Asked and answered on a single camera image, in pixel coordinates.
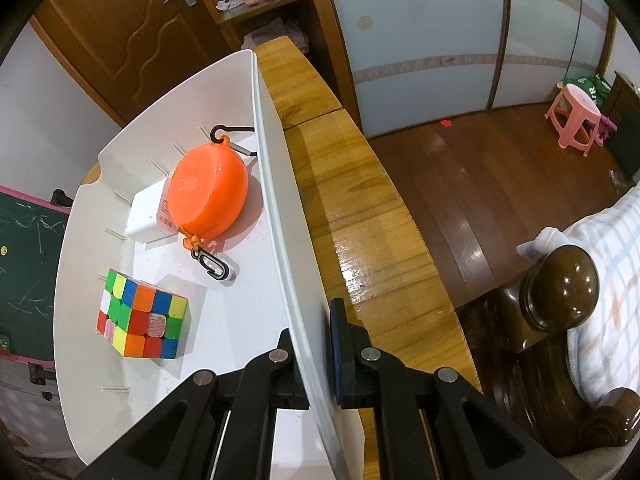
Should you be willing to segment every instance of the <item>wooden door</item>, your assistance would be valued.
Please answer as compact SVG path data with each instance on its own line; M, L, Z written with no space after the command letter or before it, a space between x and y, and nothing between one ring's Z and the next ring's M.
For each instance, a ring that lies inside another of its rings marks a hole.
M202 0L45 0L35 17L97 101L129 122L230 49Z

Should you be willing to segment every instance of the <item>rubik's cube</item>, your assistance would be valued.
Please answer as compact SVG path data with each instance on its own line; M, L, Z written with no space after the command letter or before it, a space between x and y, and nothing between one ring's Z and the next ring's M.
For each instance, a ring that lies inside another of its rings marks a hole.
M187 299L109 270L100 332L124 357L174 359Z

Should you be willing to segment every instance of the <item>wooden shelf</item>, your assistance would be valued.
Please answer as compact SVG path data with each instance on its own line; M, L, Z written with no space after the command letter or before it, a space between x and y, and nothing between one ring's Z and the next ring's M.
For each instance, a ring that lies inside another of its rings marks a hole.
M229 27L230 25L244 22L244 20L258 16L268 10L277 9L283 5L292 4L297 1L299 0L264 0L255 5L249 6L247 4L242 4L234 7L233 9L224 10L220 12L220 16L222 17L220 27Z

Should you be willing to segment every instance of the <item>plaid blanket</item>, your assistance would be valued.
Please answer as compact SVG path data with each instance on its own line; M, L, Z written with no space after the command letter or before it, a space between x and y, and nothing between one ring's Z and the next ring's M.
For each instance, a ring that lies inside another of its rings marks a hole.
M564 232L546 227L517 250L533 263L567 244L589 253L600 279L595 311L567 331L572 381L592 405L620 386L640 393L640 185L613 207Z

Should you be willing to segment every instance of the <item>orange round container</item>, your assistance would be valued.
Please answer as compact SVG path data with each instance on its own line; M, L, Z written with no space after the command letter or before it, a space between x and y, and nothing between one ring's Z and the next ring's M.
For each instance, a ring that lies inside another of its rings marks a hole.
M246 167L229 146L229 138L222 139L221 144L193 148L171 177L169 214L185 235L214 238L231 227L244 206L249 183Z

